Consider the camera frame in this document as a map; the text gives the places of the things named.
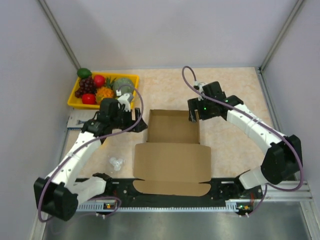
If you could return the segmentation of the clear plastic wrap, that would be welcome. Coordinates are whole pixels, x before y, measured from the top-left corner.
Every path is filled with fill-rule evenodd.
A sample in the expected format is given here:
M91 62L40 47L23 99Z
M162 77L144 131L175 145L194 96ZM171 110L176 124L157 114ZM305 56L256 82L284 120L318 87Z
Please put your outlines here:
M113 166L113 169L118 172L122 169L124 165L124 159L123 158L116 158L116 157L111 157L109 159L109 163Z

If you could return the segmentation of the brown cardboard box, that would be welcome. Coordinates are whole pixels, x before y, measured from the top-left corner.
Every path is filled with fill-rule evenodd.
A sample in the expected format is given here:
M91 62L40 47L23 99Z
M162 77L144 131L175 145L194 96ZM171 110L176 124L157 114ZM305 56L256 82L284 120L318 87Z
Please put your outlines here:
M133 186L143 194L202 197L211 189L211 159L187 110L152 109L146 142L134 149Z

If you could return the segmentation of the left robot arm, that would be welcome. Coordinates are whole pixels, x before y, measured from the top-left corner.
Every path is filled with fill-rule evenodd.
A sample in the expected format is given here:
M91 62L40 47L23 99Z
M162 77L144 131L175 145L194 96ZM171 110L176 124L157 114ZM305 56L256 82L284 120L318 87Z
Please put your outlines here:
M83 182L76 179L91 155L106 138L125 132L140 133L147 129L140 108L131 109L131 93L117 99L105 98L94 117L85 121L81 131L59 165L46 178L39 177L33 185L38 219L45 222L42 213L63 221L70 220L79 205L100 195L109 198L114 191L110 177L94 174Z

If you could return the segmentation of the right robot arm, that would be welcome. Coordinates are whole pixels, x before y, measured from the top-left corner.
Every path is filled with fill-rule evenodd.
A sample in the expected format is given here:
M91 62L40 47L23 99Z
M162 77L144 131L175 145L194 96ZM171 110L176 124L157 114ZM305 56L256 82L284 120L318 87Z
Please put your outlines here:
M233 192L237 197L245 198L260 185L276 188L303 169L302 146L297 136L286 136L265 124L240 98L235 95L227 97L217 81L208 84L196 82L191 89L198 97L188 100L189 121L195 123L222 117L242 130L264 154L260 166L235 178Z

